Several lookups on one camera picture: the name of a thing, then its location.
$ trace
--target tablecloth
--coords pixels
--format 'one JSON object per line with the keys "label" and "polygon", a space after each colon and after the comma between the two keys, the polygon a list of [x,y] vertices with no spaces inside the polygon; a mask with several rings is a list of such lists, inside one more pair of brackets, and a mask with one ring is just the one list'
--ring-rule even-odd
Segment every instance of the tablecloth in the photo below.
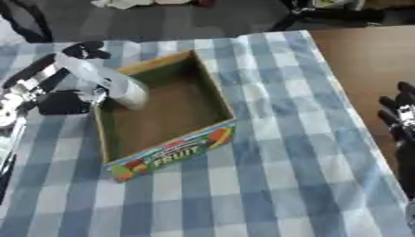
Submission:
{"label": "tablecloth", "polygon": [[[0,47],[0,77],[67,45]],[[407,200],[308,32],[106,42],[101,63],[193,48],[235,112],[233,143],[116,183],[92,116],[33,112],[0,236],[410,236]]]}

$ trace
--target open box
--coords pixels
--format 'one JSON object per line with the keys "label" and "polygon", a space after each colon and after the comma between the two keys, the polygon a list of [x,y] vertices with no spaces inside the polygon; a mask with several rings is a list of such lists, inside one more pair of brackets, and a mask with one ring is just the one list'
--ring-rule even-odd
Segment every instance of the open box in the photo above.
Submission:
{"label": "open box", "polygon": [[149,100],[140,110],[109,99],[94,109],[104,166],[117,181],[233,139],[233,112],[194,51],[118,71],[147,85]]}

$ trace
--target white object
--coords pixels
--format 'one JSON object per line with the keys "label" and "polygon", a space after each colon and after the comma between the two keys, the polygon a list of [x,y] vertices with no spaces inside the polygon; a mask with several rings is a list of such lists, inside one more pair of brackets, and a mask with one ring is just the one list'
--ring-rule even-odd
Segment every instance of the white object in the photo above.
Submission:
{"label": "white object", "polygon": [[22,43],[27,43],[27,41],[21,35],[13,31],[10,23],[0,16],[0,46]]}
{"label": "white object", "polygon": [[98,67],[87,60],[66,56],[62,53],[56,54],[55,61],[58,67],[68,69],[75,77],[107,88],[110,98],[129,109],[142,108],[148,99],[148,93],[143,84],[139,84],[131,77],[116,70]]}
{"label": "white object", "polygon": [[128,9],[133,6],[148,6],[154,3],[165,4],[185,4],[192,0],[94,0],[93,5],[98,7],[112,6],[121,10]]}

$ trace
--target wooden table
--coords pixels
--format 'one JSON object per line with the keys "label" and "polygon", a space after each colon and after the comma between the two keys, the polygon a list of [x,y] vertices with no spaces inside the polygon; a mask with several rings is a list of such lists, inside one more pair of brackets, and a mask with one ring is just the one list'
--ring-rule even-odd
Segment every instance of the wooden table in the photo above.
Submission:
{"label": "wooden table", "polygon": [[312,31],[311,35],[396,171],[395,144],[377,117],[378,99],[395,96],[398,81],[415,84],[415,26]]}

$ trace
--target table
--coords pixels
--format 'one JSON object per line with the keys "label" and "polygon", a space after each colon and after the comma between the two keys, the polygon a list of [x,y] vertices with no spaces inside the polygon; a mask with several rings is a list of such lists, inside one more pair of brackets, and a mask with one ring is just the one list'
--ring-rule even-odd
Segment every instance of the table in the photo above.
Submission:
{"label": "table", "polygon": [[396,171],[395,144],[377,118],[378,99],[395,97],[399,81],[415,82],[415,27],[312,31],[311,35]]}
{"label": "table", "polygon": [[[66,46],[0,47],[0,78]],[[237,117],[233,143],[119,184],[93,118],[32,113],[0,236],[411,236],[408,200],[308,32],[106,49],[109,68],[196,50]]]}

